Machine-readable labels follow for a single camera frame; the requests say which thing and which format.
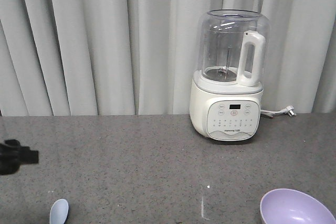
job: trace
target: scratch mark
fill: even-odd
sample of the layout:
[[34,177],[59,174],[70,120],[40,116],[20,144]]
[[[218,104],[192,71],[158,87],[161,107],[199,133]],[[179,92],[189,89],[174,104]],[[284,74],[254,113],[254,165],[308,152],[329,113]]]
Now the scratch mark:
[[210,220],[209,218],[204,217],[204,199],[203,199],[203,196],[202,196],[202,202],[201,202],[201,216],[205,220]]

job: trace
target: blender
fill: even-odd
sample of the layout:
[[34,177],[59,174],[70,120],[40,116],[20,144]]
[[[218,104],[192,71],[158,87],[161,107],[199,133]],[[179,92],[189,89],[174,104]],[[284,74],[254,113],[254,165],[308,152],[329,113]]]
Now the blender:
[[201,18],[190,118],[203,136],[252,137],[259,124],[268,19],[246,10],[212,10]]

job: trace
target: brand logo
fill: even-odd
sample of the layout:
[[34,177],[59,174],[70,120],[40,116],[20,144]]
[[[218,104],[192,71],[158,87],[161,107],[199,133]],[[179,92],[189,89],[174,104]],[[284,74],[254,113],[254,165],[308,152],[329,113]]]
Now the brand logo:
[[239,129],[237,129],[237,130],[224,130],[224,131],[226,131],[226,132],[240,132]]

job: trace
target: blender jar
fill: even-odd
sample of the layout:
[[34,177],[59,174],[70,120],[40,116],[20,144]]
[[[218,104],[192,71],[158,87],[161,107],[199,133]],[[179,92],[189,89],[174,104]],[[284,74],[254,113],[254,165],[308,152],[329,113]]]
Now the blender jar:
[[[201,72],[202,79],[240,84],[237,83],[239,67],[240,80],[245,78],[247,81],[241,82],[243,85],[252,78],[253,68],[256,69],[254,72],[259,71],[261,76],[269,31],[268,19],[265,16],[246,10],[212,10],[203,16],[201,22],[198,71]],[[255,78],[256,82],[260,81],[260,76]]]

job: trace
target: plastic spoon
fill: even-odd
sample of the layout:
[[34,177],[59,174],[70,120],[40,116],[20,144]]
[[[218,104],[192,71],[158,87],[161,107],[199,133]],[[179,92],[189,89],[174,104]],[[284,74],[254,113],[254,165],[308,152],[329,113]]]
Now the plastic spoon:
[[66,199],[55,201],[50,210],[50,224],[64,224],[69,212],[69,204]]

